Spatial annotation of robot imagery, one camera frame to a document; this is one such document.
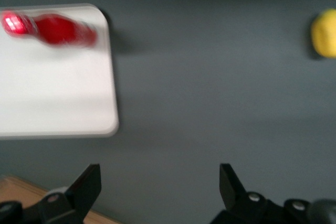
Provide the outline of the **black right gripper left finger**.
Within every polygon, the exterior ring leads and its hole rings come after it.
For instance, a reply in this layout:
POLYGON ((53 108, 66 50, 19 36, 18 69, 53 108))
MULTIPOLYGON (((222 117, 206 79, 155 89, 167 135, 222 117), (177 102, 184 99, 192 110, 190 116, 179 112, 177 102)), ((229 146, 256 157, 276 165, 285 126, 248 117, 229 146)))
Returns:
POLYGON ((2 200, 1 223, 84 223, 100 192, 100 165, 90 164, 69 187, 48 191, 32 206, 2 200))

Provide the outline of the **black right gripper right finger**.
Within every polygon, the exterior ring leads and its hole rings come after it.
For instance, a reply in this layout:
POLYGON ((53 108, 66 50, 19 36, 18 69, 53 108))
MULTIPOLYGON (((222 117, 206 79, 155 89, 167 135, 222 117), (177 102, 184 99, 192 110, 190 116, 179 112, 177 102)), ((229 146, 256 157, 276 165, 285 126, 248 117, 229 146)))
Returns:
POLYGON ((247 191, 230 164, 220 164, 219 191, 225 209, 211 223, 309 223, 308 201, 288 199, 279 206, 257 192, 247 191))

